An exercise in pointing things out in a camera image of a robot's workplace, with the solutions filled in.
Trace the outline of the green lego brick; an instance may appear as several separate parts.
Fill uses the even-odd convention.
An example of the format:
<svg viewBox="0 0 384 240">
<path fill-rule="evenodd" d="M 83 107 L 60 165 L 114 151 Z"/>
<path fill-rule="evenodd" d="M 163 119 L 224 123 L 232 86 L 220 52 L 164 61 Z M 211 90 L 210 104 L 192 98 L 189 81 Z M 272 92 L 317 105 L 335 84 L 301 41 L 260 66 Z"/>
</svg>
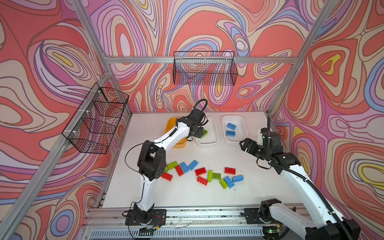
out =
<svg viewBox="0 0 384 240">
<path fill-rule="evenodd" d="M 220 173 L 213 173 L 212 179 L 213 180 L 221 180 L 221 174 Z"/>
<path fill-rule="evenodd" d="M 176 166 L 178 166 L 179 164 L 177 163 L 177 161 L 174 161 L 174 162 L 171 162 L 169 164 L 167 164 L 166 166 L 166 170 L 169 171 L 169 170 L 172 170 L 174 169 Z"/>
<path fill-rule="evenodd" d="M 209 170 L 208 171 L 208 182 L 211 183 L 213 180 L 213 171 Z"/>
<path fill-rule="evenodd" d="M 208 131 L 207 131 L 207 130 L 204 130 L 204 131 L 203 131 L 203 134 L 202 134 L 202 136 L 201 136 L 201 138 L 204 138 L 207 134 L 208 134 Z"/>
<path fill-rule="evenodd" d="M 229 187 L 228 184 L 227 184 L 227 182 L 226 182 L 224 179 L 221 179 L 221 180 L 220 180 L 220 184 L 221 184 L 221 186 L 222 186 L 223 189 L 226 189 L 226 188 Z"/>
</svg>

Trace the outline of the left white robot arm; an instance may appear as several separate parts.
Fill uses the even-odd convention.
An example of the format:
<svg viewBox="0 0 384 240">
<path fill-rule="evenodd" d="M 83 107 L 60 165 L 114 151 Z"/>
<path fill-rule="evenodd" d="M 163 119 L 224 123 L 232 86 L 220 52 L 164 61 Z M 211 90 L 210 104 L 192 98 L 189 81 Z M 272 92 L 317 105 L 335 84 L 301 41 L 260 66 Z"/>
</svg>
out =
<svg viewBox="0 0 384 240">
<path fill-rule="evenodd" d="M 153 225 L 156 220 L 163 223 L 161 217 L 154 213 L 154 194 L 157 179 L 166 169 L 166 154 L 179 141 L 187 137 L 201 138 L 204 125 L 208 123 L 203 110 L 193 108 L 187 116 L 175 120 L 175 126 L 162 137 L 154 141 L 145 141 L 141 144 L 137 166 L 142 176 L 140 198 L 133 203 L 133 208 L 127 214 L 127 226 L 133 224 Z"/>
</svg>

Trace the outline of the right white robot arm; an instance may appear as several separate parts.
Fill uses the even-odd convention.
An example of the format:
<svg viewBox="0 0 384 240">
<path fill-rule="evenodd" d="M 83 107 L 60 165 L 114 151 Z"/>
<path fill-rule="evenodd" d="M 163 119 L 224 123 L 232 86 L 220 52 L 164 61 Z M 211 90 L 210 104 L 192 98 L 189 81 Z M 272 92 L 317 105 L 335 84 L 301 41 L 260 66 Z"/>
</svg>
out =
<svg viewBox="0 0 384 240">
<path fill-rule="evenodd" d="M 307 219 L 286 207 L 278 199 L 262 201 L 255 217 L 261 222 L 278 221 L 304 240 L 357 240 L 358 223 L 347 219 L 321 193 L 293 153 L 283 151 L 281 136 L 270 128 L 262 128 L 259 140 L 240 141 L 241 150 L 265 160 L 294 190 L 306 207 Z"/>
</svg>

